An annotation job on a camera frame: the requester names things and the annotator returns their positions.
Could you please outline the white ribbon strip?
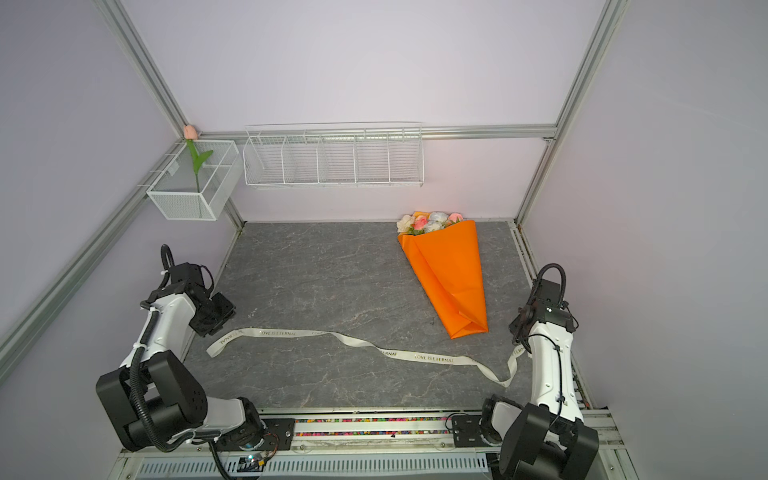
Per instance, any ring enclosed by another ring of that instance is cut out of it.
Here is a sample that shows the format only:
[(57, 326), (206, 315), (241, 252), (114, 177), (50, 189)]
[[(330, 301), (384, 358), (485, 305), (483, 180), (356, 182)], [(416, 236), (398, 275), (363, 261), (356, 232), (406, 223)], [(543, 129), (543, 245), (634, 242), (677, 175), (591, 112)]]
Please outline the white ribbon strip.
[(443, 365), (443, 366), (451, 366), (451, 367), (455, 367), (455, 366), (475, 367), (486, 379), (502, 387), (508, 387), (512, 383), (512, 380), (515, 378), (518, 371), (517, 360), (522, 355), (527, 353), (527, 350), (523, 346), (515, 346), (512, 350), (512, 353), (509, 355), (506, 361), (508, 377), (499, 378), (491, 368), (468, 356), (450, 356), (450, 355), (443, 355), (443, 354), (436, 354), (436, 353), (381, 348), (366, 340), (351, 337), (351, 336), (337, 333), (337, 332), (332, 332), (332, 331), (249, 327), (249, 328), (235, 329), (224, 334), (221, 338), (215, 340), (206, 349), (206, 354), (210, 358), (215, 358), (218, 355), (220, 355), (230, 343), (241, 338), (301, 339), (301, 338), (314, 338), (314, 337), (321, 337), (321, 336), (332, 336), (341, 344), (350, 348), (374, 349), (378, 351), (380, 354), (382, 354), (384, 357), (387, 357), (393, 360), (411, 362), (411, 363)]

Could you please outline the orange wrapping paper sheet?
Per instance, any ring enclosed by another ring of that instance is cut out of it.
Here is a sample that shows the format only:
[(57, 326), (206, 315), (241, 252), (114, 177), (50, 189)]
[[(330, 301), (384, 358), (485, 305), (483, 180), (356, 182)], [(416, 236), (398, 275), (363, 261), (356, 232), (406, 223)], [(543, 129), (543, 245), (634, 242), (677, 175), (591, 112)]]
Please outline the orange wrapping paper sheet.
[[(429, 217), (430, 213), (410, 215)], [(410, 230), (398, 234), (398, 243), (450, 338), (489, 331), (475, 221), (464, 218), (420, 235)]]

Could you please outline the white rose fake flower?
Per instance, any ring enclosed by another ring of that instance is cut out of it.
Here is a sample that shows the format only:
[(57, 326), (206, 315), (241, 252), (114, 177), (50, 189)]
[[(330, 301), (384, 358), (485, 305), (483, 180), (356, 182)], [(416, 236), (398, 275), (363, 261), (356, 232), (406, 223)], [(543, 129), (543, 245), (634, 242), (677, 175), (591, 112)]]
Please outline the white rose fake flower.
[(431, 233), (442, 230), (446, 227), (449, 215), (444, 212), (431, 212), (428, 221), (423, 228), (424, 233)]

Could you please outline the dark pink rose fake flower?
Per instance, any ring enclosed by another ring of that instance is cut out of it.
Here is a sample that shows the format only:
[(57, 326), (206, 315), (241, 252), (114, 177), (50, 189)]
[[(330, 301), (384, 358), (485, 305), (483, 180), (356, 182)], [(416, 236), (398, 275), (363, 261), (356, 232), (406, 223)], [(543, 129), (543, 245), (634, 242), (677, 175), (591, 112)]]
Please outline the dark pink rose fake flower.
[(414, 219), (414, 222), (411, 225), (412, 234), (413, 235), (423, 234), (428, 223), (429, 223), (429, 218), (427, 216), (421, 215), (416, 217)]

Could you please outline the cream rose fake flower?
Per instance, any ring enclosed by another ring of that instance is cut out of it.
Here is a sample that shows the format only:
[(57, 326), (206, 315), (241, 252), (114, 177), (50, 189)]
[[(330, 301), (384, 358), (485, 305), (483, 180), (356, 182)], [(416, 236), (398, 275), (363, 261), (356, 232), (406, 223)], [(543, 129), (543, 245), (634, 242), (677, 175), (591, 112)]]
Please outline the cream rose fake flower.
[(407, 234), (415, 222), (412, 215), (403, 215), (396, 223), (398, 234)]

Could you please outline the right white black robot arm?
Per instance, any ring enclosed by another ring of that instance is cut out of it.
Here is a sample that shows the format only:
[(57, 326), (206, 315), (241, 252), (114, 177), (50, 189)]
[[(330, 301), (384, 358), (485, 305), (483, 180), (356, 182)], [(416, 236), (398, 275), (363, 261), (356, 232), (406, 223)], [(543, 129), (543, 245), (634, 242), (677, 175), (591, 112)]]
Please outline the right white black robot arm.
[(517, 405), (494, 395), (480, 426), (500, 451), (490, 461), (493, 479), (585, 479), (599, 450), (576, 400), (571, 350), (578, 321), (566, 301), (535, 300), (510, 324), (515, 346), (531, 355), (531, 399)]

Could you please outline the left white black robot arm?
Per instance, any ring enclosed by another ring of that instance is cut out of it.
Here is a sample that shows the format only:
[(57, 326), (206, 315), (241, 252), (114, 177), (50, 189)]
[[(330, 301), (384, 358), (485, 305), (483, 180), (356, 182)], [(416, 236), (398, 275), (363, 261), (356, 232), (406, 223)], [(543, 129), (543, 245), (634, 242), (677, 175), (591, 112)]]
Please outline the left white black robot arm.
[(95, 387), (122, 446), (169, 453), (196, 440), (227, 450), (262, 445), (267, 427), (253, 403), (208, 396), (179, 358), (187, 329), (201, 336), (219, 331), (234, 305), (220, 293), (166, 289), (151, 293), (142, 307), (148, 315), (131, 352)]

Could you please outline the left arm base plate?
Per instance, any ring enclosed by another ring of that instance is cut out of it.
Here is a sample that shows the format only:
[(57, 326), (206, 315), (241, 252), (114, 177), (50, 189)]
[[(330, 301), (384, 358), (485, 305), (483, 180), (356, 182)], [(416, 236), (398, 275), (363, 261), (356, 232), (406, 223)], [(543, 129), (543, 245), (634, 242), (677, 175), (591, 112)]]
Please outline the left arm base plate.
[(266, 418), (265, 432), (259, 439), (253, 439), (240, 447), (241, 451), (287, 451), (291, 449), (296, 426), (295, 418)]

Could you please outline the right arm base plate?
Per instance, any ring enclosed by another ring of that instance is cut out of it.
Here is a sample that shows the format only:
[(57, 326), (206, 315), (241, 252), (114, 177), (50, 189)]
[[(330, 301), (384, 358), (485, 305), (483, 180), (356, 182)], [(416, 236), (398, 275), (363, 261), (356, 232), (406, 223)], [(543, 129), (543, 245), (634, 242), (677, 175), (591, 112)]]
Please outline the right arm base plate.
[(451, 414), (446, 419), (446, 428), (452, 435), (453, 444), (457, 448), (491, 446), (483, 434), (479, 414), (463, 412)]

